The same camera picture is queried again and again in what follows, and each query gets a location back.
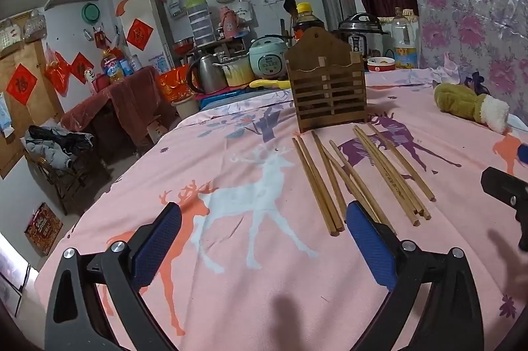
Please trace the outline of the clear oil bottle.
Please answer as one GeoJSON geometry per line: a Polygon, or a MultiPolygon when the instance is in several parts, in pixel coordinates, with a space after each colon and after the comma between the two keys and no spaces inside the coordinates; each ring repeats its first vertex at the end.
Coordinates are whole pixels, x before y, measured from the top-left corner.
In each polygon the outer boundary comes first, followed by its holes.
{"type": "Polygon", "coordinates": [[[414,30],[400,7],[395,8],[395,16],[391,22],[391,34],[395,47],[396,66],[402,68],[418,67],[414,30]]]}

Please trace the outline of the white refrigerator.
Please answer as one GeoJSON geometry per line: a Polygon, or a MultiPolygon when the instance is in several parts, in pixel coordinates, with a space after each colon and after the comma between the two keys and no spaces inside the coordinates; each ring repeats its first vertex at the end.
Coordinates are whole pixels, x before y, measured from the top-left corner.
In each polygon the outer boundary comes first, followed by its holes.
{"type": "Polygon", "coordinates": [[[116,7],[132,56],[164,74],[176,67],[174,38],[164,0],[122,0],[116,7]]]}

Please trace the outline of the dark soy sauce bottle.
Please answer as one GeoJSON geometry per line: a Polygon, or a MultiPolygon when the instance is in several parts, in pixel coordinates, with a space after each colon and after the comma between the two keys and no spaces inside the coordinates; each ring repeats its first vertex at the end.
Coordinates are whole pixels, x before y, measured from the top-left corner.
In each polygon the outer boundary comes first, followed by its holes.
{"type": "Polygon", "coordinates": [[[312,10],[309,2],[300,2],[296,5],[296,17],[294,18],[294,39],[299,41],[306,30],[319,27],[325,28],[324,22],[318,19],[312,10]]]}

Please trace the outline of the pink deer tablecloth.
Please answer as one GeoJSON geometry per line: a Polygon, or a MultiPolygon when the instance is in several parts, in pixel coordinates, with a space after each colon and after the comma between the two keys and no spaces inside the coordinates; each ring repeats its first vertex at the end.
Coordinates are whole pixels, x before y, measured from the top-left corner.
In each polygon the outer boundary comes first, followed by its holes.
{"type": "MultiPolygon", "coordinates": [[[[357,141],[352,125],[305,134],[345,156],[397,236],[426,251],[464,250],[493,349],[527,302],[527,256],[514,211],[483,192],[494,167],[521,179],[524,133],[495,133],[441,112],[430,87],[369,90],[371,125],[427,183],[430,219],[414,226],[357,141]]],[[[143,297],[182,350],[347,350],[380,307],[378,285],[348,233],[331,236],[294,147],[289,92],[207,110],[182,122],[86,211],[36,279],[49,298],[63,252],[99,253],[132,236],[169,202],[182,234],[143,297]]]]}

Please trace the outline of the steel electric kettle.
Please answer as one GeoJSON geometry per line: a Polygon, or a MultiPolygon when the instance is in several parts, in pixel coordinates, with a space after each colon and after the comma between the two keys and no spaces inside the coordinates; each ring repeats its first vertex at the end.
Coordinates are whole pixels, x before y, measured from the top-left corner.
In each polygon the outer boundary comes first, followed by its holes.
{"type": "Polygon", "coordinates": [[[212,54],[206,54],[191,63],[187,84],[192,91],[200,94],[212,94],[228,86],[223,69],[212,54]]]}

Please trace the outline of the cream enamel pot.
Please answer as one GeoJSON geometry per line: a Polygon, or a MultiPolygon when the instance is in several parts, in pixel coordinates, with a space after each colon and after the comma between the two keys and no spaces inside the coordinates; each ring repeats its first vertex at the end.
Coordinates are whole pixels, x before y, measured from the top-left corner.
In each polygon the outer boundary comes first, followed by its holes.
{"type": "Polygon", "coordinates": [[[244,86],[256,79],[248,54],[230,58],[225,62],[218,63],[217,66],[223,71],[229,87],[244,86]]]}

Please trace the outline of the red covered side table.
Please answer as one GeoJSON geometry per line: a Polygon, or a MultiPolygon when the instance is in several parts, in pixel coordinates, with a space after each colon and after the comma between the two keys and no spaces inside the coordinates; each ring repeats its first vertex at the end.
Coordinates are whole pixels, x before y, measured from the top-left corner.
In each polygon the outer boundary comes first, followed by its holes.
{"type": "Polygon", "coordinates": [[[104,160],[127,150],[141,156],[151,148],[148,125],[157,120],[169,128],[179,121],[176,108],[166,102],[157,87],[157,70],[147,66],[88,97],[61,119],[72,132],[90,133],[104,160]]]}

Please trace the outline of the wooden utensil holder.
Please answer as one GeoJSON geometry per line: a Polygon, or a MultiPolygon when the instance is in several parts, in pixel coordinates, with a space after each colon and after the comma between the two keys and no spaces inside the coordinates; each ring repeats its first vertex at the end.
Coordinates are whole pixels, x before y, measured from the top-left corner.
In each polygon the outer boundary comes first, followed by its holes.
{"type": "Polygon", "coordinates": [[[319,27],[285,55],[299,131],[367,120],[362,56],[319,27]]]}

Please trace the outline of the purple ribbon bow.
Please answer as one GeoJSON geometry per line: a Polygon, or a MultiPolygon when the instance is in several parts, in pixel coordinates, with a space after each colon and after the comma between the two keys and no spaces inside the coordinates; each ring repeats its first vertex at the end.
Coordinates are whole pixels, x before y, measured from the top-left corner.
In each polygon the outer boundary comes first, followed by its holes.
{"type": "Polygon", "coordinates": [[[483,84],[485,78],[480,75],[479,71],[472,73],[470,77],[466,77],[464,85],[472,89],[476,95],[486,94],[489,95],[488,88],[483,84]]]}

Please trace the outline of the pink thermos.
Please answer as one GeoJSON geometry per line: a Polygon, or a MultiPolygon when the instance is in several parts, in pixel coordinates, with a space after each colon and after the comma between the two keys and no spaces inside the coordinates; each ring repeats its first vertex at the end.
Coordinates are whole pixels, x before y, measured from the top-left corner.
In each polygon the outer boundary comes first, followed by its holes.
{"type": "Polygon", "coordinates": [[[238,15],[229,7],[220,9],[220,27],[225,39],[235,38],[240,34],[238,15]]]}

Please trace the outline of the silver pressure cooker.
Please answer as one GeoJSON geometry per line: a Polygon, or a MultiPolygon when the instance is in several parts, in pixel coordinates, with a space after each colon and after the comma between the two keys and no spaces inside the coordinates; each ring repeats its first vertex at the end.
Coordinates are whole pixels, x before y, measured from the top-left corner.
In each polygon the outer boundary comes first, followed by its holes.
{"type": "Polygon", "coordinates": [[[363,58],[380,57],[384,53],[384,41],[389,36],[375,16],[362,12],[341,21],[338,31],[343,41],[359,52],[363,58]]]}

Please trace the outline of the yellow small frying pan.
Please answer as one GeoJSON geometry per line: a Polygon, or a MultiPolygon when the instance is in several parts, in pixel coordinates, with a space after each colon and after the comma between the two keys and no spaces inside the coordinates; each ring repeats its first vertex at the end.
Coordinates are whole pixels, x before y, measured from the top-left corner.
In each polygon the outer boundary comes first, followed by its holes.
{"type": "Polygon", "coordinates": [[[269,80],[269,79],[257,79],[249,84],[250,88],[273,88],[278,90],[288,90],[291,88],[289,80],[269,80]]]}

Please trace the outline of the mint green rice cooker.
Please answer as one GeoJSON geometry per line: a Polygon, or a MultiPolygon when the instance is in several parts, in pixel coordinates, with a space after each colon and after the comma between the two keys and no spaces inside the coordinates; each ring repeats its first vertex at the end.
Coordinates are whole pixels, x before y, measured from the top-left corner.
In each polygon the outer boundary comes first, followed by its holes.
{"type": "Polygon", "coordinates": [[[249,49],[253,74],[262,79],[281,79],[286,76],[285,54],[288,46],[278,35],[266,35],[254,40],[249,49]]]}

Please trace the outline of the red white bowl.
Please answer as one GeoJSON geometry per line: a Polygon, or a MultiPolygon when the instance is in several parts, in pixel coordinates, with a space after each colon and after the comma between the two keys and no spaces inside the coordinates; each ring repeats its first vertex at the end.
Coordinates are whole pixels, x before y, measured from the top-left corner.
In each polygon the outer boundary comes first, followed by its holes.
{"type": "Polygon", "coordinates": [[[367,60],[370,72],[387,72],[396,69],[396,61],[388,57],[370,57],[367,60]]]}

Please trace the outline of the green plush mitten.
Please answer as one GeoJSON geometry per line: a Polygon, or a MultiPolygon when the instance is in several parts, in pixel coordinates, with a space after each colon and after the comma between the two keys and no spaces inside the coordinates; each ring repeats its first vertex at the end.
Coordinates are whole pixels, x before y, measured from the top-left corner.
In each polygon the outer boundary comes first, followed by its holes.
{"type": "Polygon", "coordinates": [[[476,94],[467,86],[451,83],[437,85],[433,96],[442,112],[486,125],[499,134],[507,130],[509,106],[505,101],[486,93],[476,94]]]}

